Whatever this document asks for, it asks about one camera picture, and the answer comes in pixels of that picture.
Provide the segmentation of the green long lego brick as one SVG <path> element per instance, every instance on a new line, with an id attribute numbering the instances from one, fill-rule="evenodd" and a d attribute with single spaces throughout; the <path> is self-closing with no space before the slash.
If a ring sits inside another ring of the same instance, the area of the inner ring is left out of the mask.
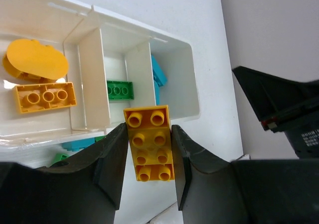
<path id="1" fill-rule="evenodd" d="M 107 80 L 108 99 L 126 101 L 134 99 L 133 83 L 128 81 Z"/>

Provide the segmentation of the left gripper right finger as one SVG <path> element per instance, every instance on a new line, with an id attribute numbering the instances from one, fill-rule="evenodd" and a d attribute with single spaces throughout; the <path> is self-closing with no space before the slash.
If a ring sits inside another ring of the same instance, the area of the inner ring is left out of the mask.
<path id="1" fill-rule="evenodd" d="M 227 162 L 171 127 L 178 209 L 186 224 L 316 224 L 317 159 Z"/>

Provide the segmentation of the blue lego brick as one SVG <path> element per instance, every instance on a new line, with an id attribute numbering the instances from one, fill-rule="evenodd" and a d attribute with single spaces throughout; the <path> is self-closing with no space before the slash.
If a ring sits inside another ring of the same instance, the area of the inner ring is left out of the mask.
<path id="1" fill-rule="evenodd" d="M 159 66 L 157 60 L 155 59 L 154 55 L 151 55 L 152 59 L 152 70 L 153 70 L 153 78 L 158 84 L 159 87 L 164 86 L 167 83 L 167 77 L 164 74 L 163 70 Z"/>

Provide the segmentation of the yellow rounded lego piece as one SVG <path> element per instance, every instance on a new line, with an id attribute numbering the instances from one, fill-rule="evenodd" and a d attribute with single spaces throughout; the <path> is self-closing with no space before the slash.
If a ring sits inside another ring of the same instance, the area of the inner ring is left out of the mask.
<path id="1" fill-rule="evenodd" d="M 11 42 L 3 56 L 2 65 L 12 77 L 33 83 L 54 83 L 66 76 L 69 70 L 62 52 L 34 39 Z"/>

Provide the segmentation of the yellow long lego brick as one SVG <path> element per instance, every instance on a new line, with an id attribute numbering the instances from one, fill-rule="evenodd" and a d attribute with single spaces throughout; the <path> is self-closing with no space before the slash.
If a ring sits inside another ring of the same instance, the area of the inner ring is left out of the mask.
<path id="1" fill-rule="evenodd" d="M 77 105 L 72 82 L 16 85 L 13 88 L 13 97 L 20 114 Z"/>

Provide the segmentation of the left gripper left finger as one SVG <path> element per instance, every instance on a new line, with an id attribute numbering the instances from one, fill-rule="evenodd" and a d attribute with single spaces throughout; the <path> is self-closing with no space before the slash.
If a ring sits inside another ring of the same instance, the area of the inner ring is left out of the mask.
<path id="1" fill-rule="evenodd" d="M 0 165 L 3 224 L 111 224 L 120 207 L 128 153 L 126 124 L 50 167 Z"/>

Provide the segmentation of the blue rounded lego piece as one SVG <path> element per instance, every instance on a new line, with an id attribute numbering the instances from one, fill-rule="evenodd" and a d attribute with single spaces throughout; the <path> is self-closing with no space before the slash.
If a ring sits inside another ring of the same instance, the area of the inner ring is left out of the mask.
<path id="1" fill-rule="evenodd" d="M 155 90 L 156 105 L 160 105 L 160 87 L 156 81 L 154 81 L 154 90 Z"/>

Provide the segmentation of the large yellow lego brick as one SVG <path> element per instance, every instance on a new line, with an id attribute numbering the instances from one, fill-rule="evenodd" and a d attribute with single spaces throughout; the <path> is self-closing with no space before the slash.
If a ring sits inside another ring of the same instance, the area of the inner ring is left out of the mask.
<path id="1" fill-rule="evenodd" d="M 174 180 L 168 106 L 126 108 L 124 117 L 137 181 Z"/>

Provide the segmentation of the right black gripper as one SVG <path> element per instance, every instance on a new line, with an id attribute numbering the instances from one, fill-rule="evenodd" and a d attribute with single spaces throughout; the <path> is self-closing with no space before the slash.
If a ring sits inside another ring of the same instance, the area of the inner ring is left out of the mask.
<path id="1" fill-rule="evenodd" d="M 239 66 L 232 69 L 265 131 L 284 132 L 299 159 L 319 157 L 319 82 L 297 82 Z"/>

